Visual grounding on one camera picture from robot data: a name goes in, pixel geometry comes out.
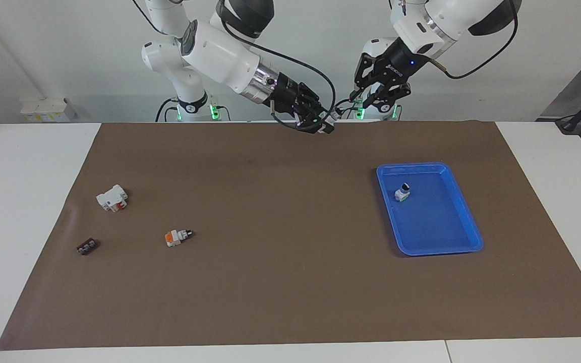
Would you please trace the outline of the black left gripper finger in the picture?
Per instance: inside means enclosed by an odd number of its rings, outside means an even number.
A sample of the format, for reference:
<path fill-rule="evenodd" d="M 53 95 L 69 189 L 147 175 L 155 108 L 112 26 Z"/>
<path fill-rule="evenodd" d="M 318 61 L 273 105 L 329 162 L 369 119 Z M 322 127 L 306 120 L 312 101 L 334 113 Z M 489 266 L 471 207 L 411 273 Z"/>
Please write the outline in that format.
<path fill-rule="evenodd" d="M 364 109 L 370 106 L 376 109 L 391 109 L 402 97 L 411 94 L 409 83 L 400 84 L 390 89 L 388 86 L 378 85 L 375 90 L 369 90 L 369 94 L 364 98 Z"/>
<path fill-rule="evenodd" d="M 354 88 L 349 94 L 349 101 L 353 102 L 368 87 L 365 72 L 373 66 L 373 57 L 368 53 L 362 53 L 358 60 L 357 69 L 354 72 Z"/>

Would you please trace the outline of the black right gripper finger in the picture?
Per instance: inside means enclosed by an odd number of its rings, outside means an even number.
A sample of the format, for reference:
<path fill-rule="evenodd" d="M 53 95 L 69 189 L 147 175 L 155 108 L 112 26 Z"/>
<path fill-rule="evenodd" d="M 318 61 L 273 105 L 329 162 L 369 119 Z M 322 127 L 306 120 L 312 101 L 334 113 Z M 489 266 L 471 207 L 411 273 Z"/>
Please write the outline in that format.
<path fill-rule="evenodd" d="M 321 130 L 321 119 L 309 119 L 306 117 L 295 117 L 293 127 L 301 133 L 315 134 Z"/>
<path fill-rule="evenodd" d="M 316 101 L 316 117 L 318 118 L 317 134 L 330 134 L 334 131 L 334 119 L 331 112 L 324 108 L 319 100 Z"/>

